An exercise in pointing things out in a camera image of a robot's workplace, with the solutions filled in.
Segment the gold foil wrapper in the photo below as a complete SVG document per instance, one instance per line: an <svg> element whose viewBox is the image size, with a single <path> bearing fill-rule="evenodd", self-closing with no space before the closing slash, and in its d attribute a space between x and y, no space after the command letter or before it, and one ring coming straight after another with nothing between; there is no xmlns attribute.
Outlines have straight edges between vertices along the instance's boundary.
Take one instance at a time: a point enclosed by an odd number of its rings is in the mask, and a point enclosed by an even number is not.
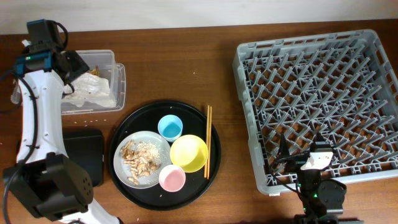
<svg viewBox="0 0 398 224"><path fill-rule="evenodd" d="M92 69L92 70L90 70L90 71L89 71L89 73L90 73L90 74L92 74L92 75L94 75L94 76L97 76L97 77L99 77L99 76L100 76L100 70L99 70L99 67L98 67L98 66L96 66L96 67L95 67L95 69Z"/></svg>

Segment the white napkin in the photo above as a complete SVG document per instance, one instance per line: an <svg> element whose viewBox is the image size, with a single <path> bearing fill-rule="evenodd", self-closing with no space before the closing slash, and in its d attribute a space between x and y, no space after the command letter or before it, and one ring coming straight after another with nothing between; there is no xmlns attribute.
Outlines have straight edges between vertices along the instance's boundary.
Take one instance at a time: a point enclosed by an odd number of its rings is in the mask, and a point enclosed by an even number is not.
<svg viewBox="0 0 398 224"><path fill-rule="evenodd" d="M86 102L105 108L116 106L108 80L90 73L84 73L70 85L65 85L63 93L63 99L72 100L72 104L77 107L82 107Z"/></svg>

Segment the pink cup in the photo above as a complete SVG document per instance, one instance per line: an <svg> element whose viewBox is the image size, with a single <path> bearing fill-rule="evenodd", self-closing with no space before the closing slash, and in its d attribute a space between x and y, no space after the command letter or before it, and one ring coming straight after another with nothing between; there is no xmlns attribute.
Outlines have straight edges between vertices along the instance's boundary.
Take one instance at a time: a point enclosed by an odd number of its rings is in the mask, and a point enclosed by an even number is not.
<svg viewBox="0 0 398 224"><path fill-rule="evenodd" d="M160 186L168 192L178 192L186 181L183 169L176 165L165 166L159 174Z"/></svg>

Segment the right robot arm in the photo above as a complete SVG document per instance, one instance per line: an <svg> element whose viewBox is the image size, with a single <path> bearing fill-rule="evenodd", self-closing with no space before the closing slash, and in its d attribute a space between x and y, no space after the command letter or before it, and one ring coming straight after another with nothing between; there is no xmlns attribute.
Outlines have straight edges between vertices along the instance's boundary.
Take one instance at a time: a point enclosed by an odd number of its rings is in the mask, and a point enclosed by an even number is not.
<svg viewBox="0 0 398 224"><path fill-rule="evenodd" d="M291 154L287 140L280 138L280 147L274 164L285 164L286 173L295 173L295 191L303 205L303 215L294 216L294 222L338 223L343 213L346 185L334 179L323 179L322 172L331 164L335 148L321 134L316 134L310 149Z"/></svg>

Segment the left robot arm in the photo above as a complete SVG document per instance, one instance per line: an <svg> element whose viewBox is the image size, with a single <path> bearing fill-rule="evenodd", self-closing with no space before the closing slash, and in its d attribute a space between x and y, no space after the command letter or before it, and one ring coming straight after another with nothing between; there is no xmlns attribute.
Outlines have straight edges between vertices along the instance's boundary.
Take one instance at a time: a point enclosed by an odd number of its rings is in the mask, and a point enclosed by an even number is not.
<svg viewBox="0 0 398 224"><path fill-rule="evenodd" d="M18 82L23 104L22 139L16 164L4 169L2 212L8 194L34 218L62 223L120 223L94 198L84 168L67 155L62 134L63 88L90 68L61 38L64 26L52 20L27 23L30 44L9 71Z"/></svg>

